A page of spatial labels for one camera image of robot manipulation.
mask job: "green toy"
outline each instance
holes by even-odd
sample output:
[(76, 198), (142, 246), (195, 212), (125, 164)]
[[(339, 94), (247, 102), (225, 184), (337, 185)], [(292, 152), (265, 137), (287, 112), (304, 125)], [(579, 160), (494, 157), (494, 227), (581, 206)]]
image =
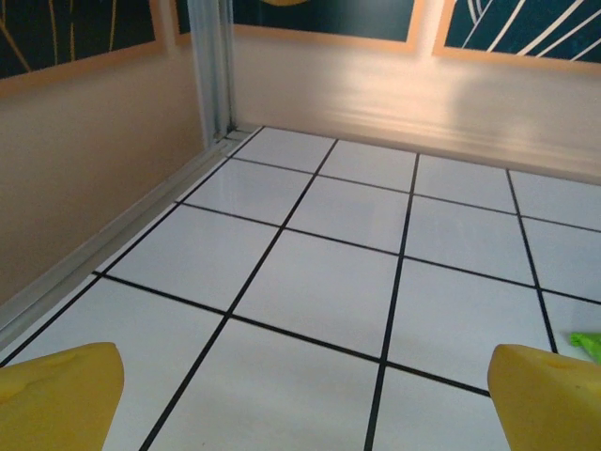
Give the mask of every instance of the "green toy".
[(570, 334), (572, 346), (584, 348), (593, 360), (601, 365), (601, 334)]

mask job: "white tile floor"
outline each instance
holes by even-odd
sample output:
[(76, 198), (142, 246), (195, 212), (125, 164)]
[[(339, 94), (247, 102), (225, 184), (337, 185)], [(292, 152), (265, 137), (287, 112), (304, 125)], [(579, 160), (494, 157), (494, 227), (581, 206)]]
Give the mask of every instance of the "white tile floor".
[(601, 187), (265, 129), (0, 361), (115, 342), (105, 450), (506, 451), (494, 347), (588, 360), (600, 268)]

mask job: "floor tile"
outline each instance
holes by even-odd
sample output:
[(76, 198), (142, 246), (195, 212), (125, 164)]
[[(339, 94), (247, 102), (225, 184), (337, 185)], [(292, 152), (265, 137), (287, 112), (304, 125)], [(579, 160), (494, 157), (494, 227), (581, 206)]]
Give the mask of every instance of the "floor tile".
[(509, 451), (488, 397), (387, 369), (374, 451)]
[(223, 163), (223, 161), (219, 161), (217, 164), (215, 164), (215, 166), (211, 167), (204, 176), (202, 176), (200, 179), (195, 181), (190, 188), (188, 188), (186, 191), (184, 191), (182, 194), (180, 194), (179, 197), (177, 198), (177, 201), (183, 200), (189, 193), (194, 191), (196, 189), (196, 187), (198, 185), (200, 185), (203, 181), (213, 177), (214, 176), (213, 171), (222, 163)]
[(71, 293), (65, 296), (62, 300), (60, 300), (56, 305), (48, 310), (44, 315), (42, 315), (37, 321), (35, 321), (31, 326), (23, 331), (23, 333), (14, 339), (10, 344), (8, 344), (5, 348), (0, 350), (0, 362), (6, 359), (14, 350), (19, 348), (22, 343), (25, 342), (32, 334), (38, 331), (40, 327), (46, 324), (46, 321), (51, 319), (60, 309), (62, 309), (67, 303), (69, 303), (75, 296), (77, 296), (84, 288), (86, 288), (89, 284), (91, 284), (96, 277), (91, 275), (87, 276), (81, 284), (79, 284), (76, 288), (74, 288)]
[(362, 449), (378, 365), (230, 321), (151, 451)]
[(593, 361), (583, 348), (570, 344), (573, 332), (601, 333), (601, 305), (545, 293), (545, 305), (559, 354)]
[(408, 196), (346, 181), (317, 178), (289, 226), (398, 252)]
[(524, 220), (541, 287), (601, 301), (601, 233)]
[(516, 212), (503, 169), (422, 156), (415, 193), (489, 209)]
[(523, 215), (601, 230), (601, 186), (512, 172)]
[(230, 160), (187, 202), (279, 225), (310, 179), (307, 174)]
[(139, 449), (221, 317), (100, 281), (14, 361), (87, 343), (116, 344), (125, 387), (105, 451)]
[(415, 197), (406, 255), (526, 284), (526, 247), (513, 215)]
[(319, 174), (409, 191), (415, 154), (339, 141)]
[(379, 356), (396, 261), (378, 252), (285, 232), (236, 313)]
[(234, 140), (239, 141), (239, 144), (237, 144), (233, 149), (231, 149), (229, 152), (227, 152), (227, 156), (228, 157), (233, 157), (236, 153), (239, 153), (239, 149), (242, 146), (246, 146), (246, 143), (251, 141), (257, 134), (259, 134), (261, 132), (261, 130), (257, 129), (257, 130), (253, 130), (252, 132), (243, 132), (243, 131), (234, 131), (232, 133), (241, 133), (240, 135), (235, 134), (232, 135), (231, 137)]
[(109, 266), (111, 266), (111, 264), (117, 260), (119, 257), (121, 257), (121, 254), (123, 254), (125, 251), (127, 251), (130, 246), (132, 244), (134, 244), (136, 241), (138, 241), (138, 239), (144, 235), (145, 233), (148, 232), (148, 230), (153, 227), (155, 224), (157, 224), (162, 217), (168, 212), (170, 211), (173, 207), (175, 207), (175, 204), (171, 204), (169, 205), (169, 207), (167, 207), (165, 210), (163, 210), (162, 212), (160, 212), (159, 214), (157, 214), (154, 219), (152, 219), (142, 230), (140, 230), (138, 233), (136, 233), (129, 241), (127, 241), (125, 244), (123, 244), (123, 246), (121, 246), (121, 248), (116, 251), (114, 254), (112, 254), (110, 257), (108, 257), (106, 260), (104, 260), (102, 262), (101, 265), (99, 265), (99, 267), (96, 269), (97, 272), (103, 272), (104, 270), (106, 270)]
[(550, 349), (533, 288), (405, 260), (389, 360), (486, 389), (508, 343)]
[(109, 273), (227, 310), (275, 227), (181, 207)]
[(315, 172), (333, 143), (330, 138), (264, 129), (236, 157)]

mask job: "baseboard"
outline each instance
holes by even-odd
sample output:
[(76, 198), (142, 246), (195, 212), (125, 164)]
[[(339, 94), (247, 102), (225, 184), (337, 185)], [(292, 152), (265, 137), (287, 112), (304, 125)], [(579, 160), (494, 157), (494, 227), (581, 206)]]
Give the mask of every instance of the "baseboard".
[[(75, 251), (54, 265), (32, 284), (13, 296), (0, 307), (0, 349), (52, 308), (63, 296), (74, 289), (100, 261), (100, 251), (142, 218), (145, 213), (157, 206), (173, 202), (183, 191), (192, 185), (203, 172), (214, 166), (236, 143), (225, 142), (210, 151), (194, 157), (145, 195), (129, 209), (121, 213), (98, 234), (79, 246)], [(84, 269), (79, 277), (75, 272)], [(52, 292), (52, 299), (45, 299)]]
[(317, 120), (309, 114), (294, 117), (266, 115), (262, 122), (284, 130), (601, 184), (601, 153), (592, 149), (534, 143), (518, 136), (506, 136), (501, 142), (493, 142), (483, 133), (411, 121), (396, 120), (393, 127), (383, 129), (380, 121), (374, 119), (370, 123), (368, 117), (362, 119), (361, 125)]

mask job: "white curved line pattern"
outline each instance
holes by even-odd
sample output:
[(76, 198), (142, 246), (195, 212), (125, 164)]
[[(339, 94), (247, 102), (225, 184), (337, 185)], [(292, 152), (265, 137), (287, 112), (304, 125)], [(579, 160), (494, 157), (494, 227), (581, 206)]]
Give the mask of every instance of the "white curved line pattern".
[(476, 22), (476, 24), (473, 26), (473, 28), (471, 29), (470, 33), (468, 34), (468, 37), (466, 38), (466, 40), (463, 41), (463, 45), (461, 46), (462, 49), (466, 48), (466, 45), (468, 45), (468, 42), (470, 42), (471, 37), (473, 36), (474, 32), (476, 31), (476, 29), (478, 28), (478, 25), (480, 24), (480, 22), (482, 21), (482, 18), (485, 17), (486, 12), (488, 11), (488, 9), (490, 8), (490, 5), (492, 5), (494, 3), (495, 0), (490, 0), (488, 2), (488, 5), (486, 5), (486, 8), (484, 11), (482, 11), (482, 15), (478, 18), (478, 22)]
[(473, 0), (467, 0), (467, 2), (468, 8), (470, 9), (471, 21), (473, 23), (476, 23), (478, 21), (478, 18), (476, 17), (476, 8), (473, 6)]
[(555, 29), (558, 26), (560, 26), (563, 22), (565, 22), (565, 20), (568, 17), (570, 17), (570, 15), (576, 10), (576, 8), (578, 8), (580, 5), (582, 5), (583, 2), (584, 2), (584, 0), (576, 0), (570, 6), (570, 8), (566, 9), (563, 12), (563, 14), (557, 18), (557, 20), (554, 23), (549, 25), (548, 28), (543, 33), (538, 35), (538, 37), (536, 39), (533, 39), (530, 44), (528, 44), (522, 50), (517, 52), (517, 54), (527, 54), (530, 50), (532, 50), (534, 47), (536, 47), (538, 44), (540, 44), (548, 35), (550, 35), (553, 31), (555, 31)]
[(563, 35), (561, 38), (557, 39), (551, 45), (549, 45), (548, 47), (546, 47), (546, 49), (543, 50), (543, 51), (541, 51), (541, 53), (539, 53), (537, 56), (543, 56), (544, 54), (550, 52), (555, 47), (557, 47), (562, 42), (564, 42), (566, 39), (568, 39), (570, 36), (572, 36), (574, 33), (576, 33), (580, 28), (582, 28), (583, 26), (587, 25), (589, 22), (591, 22), (594, 19), (596, 19), (599, 15), (601, 15), (601, 9), (599, 9), (595, 14), (593, 14), (591, 17), (589, 17), (586, 21), (583, 21), (580, 25), (575, 26), (569, 32), (567, 32), (565, 35)]
[(586, 55), (588, 52), (590, 52), (592, 49), (594, 49), (599, 44), (601, 44), (601, 38), (599, 38), (598, 40), (593, 42), (591, 45), (589, 45), (586, 49), (584, 49), (582, 52), (580, 52), (579, 54), (574, 56), (572, 58), (572, 61), (577, 61), (577, 60), (581, 59), (584, 55)]
[(507, 30), (509, 29), (511, 24), (514, 22), (514, 20), (517, 17), (517, 14), (519, 14), (519, 11), (522, 9), (522, 7), (524, 6), (525, 3), (526, 3), (526, 0), (519, 0), (519, 3), (516, 5), (516, 8), (514, 9), (514, 12), (511, 13), (511, 16), (509, 16), (509, 19), (507, 19), (507, 22), (503, 26), (500, 33), (497, 35), (495, 40), (492, 41), (492, 44), (490, 44), (490, 46), (486, 49), (487, 52), (492, 52), (493, 50), (495, 50), (495, 47), (497, 47), (497, 44), (499, 43), (499, 41), (503, 38), (503, 36), (505, 36), (505, 33), (507, 33)]

